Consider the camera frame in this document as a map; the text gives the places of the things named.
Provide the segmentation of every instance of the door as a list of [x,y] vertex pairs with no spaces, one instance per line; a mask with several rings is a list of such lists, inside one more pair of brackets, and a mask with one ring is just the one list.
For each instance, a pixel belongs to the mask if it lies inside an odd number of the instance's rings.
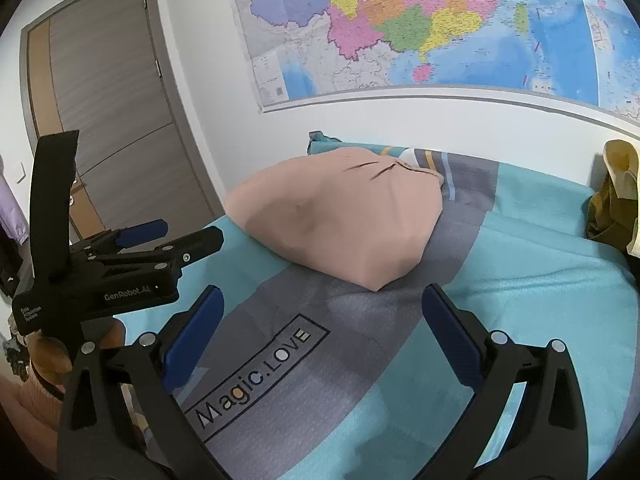
[[80,130],[70,221],[81,238],[162,218],[172,239],[223,213],[150,2],[68,0],[23,32],[34,136]]

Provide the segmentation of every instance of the blue gripper pad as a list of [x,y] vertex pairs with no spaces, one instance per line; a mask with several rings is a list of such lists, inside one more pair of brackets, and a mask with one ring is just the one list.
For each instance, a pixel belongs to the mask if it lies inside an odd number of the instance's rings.
[[162,384],[168,392],[184,386],[225,313],[222,291],[209,285],[191,307],[191,317],[164,354]]
[[116,245],[123,249],[135,247],[136,245],[162,238],[168,232],[169,226],[164,220],[153,220],[146,224],[123,229],[118,238],[116,238]]
[[447,303],[444,292],[429,285],[422,293],[422,315],[453,368],[460,384],[477,391],[482,376],[482,353]]

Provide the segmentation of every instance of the light switch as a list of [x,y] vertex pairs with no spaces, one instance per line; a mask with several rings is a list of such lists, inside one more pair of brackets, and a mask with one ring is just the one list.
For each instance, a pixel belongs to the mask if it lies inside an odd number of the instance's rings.
[[24,172],[24,164],[21,162],[12,165],[10,168],[7,168],[5,173],[7,181],[15,182],[16,184],[20,184],[24,180],[24,177],[27,176],[27,174]]

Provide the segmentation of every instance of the map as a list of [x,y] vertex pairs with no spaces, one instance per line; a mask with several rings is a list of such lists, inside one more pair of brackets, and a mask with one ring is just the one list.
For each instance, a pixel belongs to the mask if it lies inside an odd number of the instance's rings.
[[550,94],[640,121],[622,0],[236,0],[262,106],[449,84]]

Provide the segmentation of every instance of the door frame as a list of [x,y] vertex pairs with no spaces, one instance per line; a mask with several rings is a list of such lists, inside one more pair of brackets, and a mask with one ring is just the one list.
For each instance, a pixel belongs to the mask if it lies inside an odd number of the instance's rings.
[[[29,32],[44,20],[50,18],[55,13],[76,3],[77,1],[79,0],[63,0],[56,6],[41,14],[29,23],[29,25],[23,27],[20,33],[20,96],[22,99],[24,123],[27,127],[31,151],[34,154],[38,143],[38,134],[34,123],[33,109],[31,107],[29,85],[29,64],[27,58]],[[178,92],[178,87],[175,83],[174,71],[171,66],[169,54],[166,49],[166,42],[164,40],[164,30],[162,29],[158,0],[145,1],[147,25],[151,36],[151,45],[161,74],[159,79],[162,84],[164,96],[167,100],[173,122],[177,127],[178,137],[180,138],[180,142],[184,148],[184,153],[186,154],[187,160],[193,170],[196,182],[198,183],[207,205],[209,206],[213,218],[219,218],[225,214],[225,211],[209,177],[209,173],[204,165],[202,156],[200,155],[200,150],[198,149],[196,140],[193,137],[189,121],[182,105],[182,99],[180,98],[180,93]],[[80,239],[71,220],[69,221],[69,234],[73,242]]]

